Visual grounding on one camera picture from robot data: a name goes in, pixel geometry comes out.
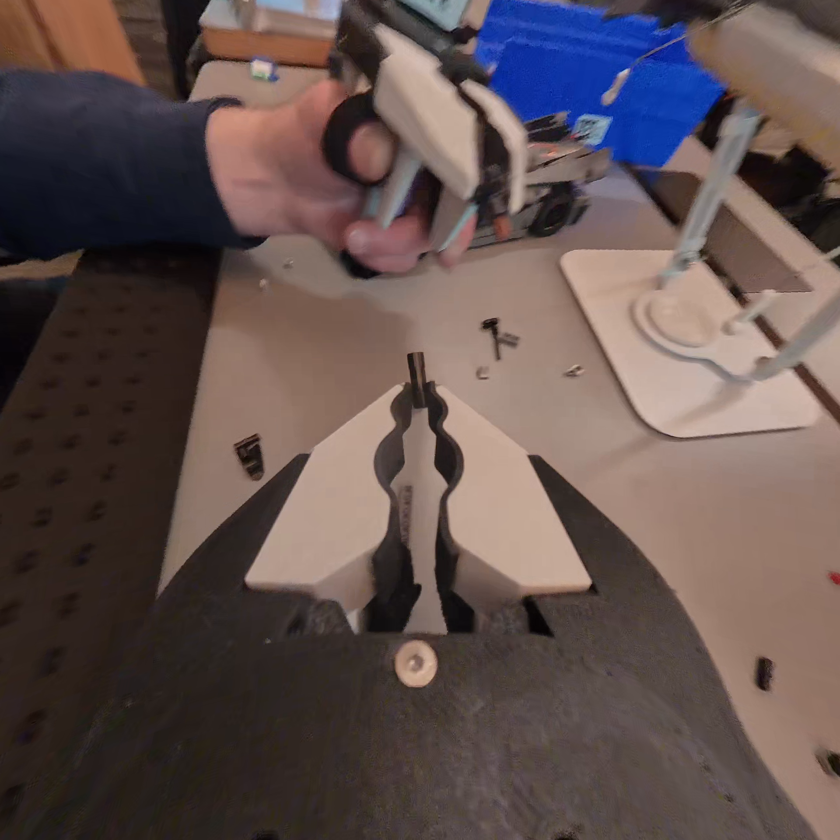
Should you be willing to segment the wooden pillar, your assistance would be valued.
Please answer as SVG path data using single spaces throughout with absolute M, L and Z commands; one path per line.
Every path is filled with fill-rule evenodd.
M 2 1 L 1 66 L 98 70 L 146 84 L 111 1 Z

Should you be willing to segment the white book stand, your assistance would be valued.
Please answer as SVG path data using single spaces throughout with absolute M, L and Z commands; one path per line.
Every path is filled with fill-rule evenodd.
M 821 410 L 793 369 L 838 325 L 838 292 L 774 350 L 755 320 L 778 293 L 741 307 L 700 251 L 760 115 L 838 167 L 838 39 L 760 3 L 692 25 L 689 43 L 740 100 L 675 249 L 577 249 L 560 269 L 632 408 L 655 431 L 708 438 L 808 427 Z

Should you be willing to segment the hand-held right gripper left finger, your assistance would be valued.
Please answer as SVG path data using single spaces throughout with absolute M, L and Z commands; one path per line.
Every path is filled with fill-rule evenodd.
M 245 575 L 250 590 L 336 602 L 366 613 L 372 632 L 406 628 L 421 586 L 393 482 L 412 420 L 412 388 L 395 385 L 311 451 Z

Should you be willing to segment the blue bin with marker tag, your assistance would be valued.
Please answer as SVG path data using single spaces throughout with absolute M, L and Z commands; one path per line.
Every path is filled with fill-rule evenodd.
M 674 43 L 685 31 L 577 3 L 494 1 L 475 55 L 521 121 L 565 112 L 574 133 L 613 159 L 662 167 L 725 89 L 685 41 Z

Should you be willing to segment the person's left forearm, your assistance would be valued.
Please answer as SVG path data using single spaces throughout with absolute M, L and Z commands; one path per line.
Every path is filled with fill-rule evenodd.
M 207 159 L 235 98 L 172 101 L 99 71 L 2 69 L 2 266 L 145 244 L 251 249 Z

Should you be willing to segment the person's left hand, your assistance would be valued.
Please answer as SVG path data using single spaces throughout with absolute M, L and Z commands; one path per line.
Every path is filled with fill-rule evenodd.
M 306 235 L 375 271 L 402 274 L 430 254 L 421 199 L 387 229 L 362 218 L 364 189 L 322 155 L 330 117 L 347 98 L 322 80 L 275 108 L 225 107 L 206 124 L 206 157 L 217 195 L 244 238 Z

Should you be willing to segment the black lego beam blue pins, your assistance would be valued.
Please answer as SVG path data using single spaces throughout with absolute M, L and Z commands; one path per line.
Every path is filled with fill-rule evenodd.
M 265 460 L 259 434 L 252 434 L 237 441 L 234 452 L 248 478 L 253 481 L 264 478 Z

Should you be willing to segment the dark lego car model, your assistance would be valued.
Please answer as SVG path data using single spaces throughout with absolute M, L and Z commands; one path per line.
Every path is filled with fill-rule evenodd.
M 525 122 L 529 164 L 524 204 L 511 217 L 511 236 L 497 241 L 488 213 L 478 216 L 470 249 L 521 238 L 547 238 L 577 224 L 589 206 L 585 187 L 601 180 L 612 165 L 612 152 L 596 149 L 581 130 L 570 126 L 567 112 Z

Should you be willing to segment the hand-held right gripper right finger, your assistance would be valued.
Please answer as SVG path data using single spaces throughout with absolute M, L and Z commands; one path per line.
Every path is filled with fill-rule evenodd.
M 435 580 L 448 632 L 592 578 L 529 453 L 447 387 L 427 386 L 438 507 Z

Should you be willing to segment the black dimpled fabric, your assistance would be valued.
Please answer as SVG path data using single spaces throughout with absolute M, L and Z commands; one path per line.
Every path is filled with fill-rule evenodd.
M 160 578 L 217 249 L 90 251 L 2 413 L 2 838 L 24 838 Z

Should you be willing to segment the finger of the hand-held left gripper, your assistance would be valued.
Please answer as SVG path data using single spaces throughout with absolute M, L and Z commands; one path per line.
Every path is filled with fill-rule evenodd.
M 500 199 L 497 215 L 520 212 L 526 192 L 529 139 L 517 115 L 494 91 L 461 86 L 461 203 Z
M 373 84 L 374 111 L 400 143 L 381 202 L 402 202 L 421 168 L 458 199 L 472 201 L 481 181 L 478 112 L 433 54 L 391 28 L 373 28 L 373 36 L 384 55 Z

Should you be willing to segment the wooden tray with tablet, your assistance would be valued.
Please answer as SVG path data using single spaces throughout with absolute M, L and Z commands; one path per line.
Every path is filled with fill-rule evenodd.
M 329 28 L 324 37 L 316 37 L 243 24 L 235 3 L 227 1 L 208 2 L 198 25 L 212 59 L 244 63 L 270 60 L 280 67 L 325 70 L 334 38 L 334 28 Z

